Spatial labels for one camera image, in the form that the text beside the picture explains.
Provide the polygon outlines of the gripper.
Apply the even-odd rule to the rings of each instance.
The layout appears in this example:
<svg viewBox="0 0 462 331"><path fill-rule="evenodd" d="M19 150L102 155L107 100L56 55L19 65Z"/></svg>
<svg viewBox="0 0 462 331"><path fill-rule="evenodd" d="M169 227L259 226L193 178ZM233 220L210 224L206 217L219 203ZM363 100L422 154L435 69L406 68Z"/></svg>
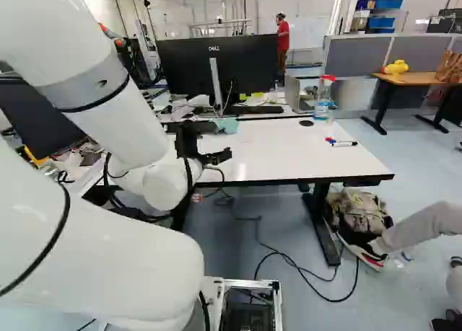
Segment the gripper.
<svg viewBox="0 0 462 331"><path fill-rule="evenodd" d="M222 162L226 162L227 160L231 158L232 158L232 151L230 147L226 147L222 151L199 155L199 161L203 165L217 166L221 164Z"/></svg>

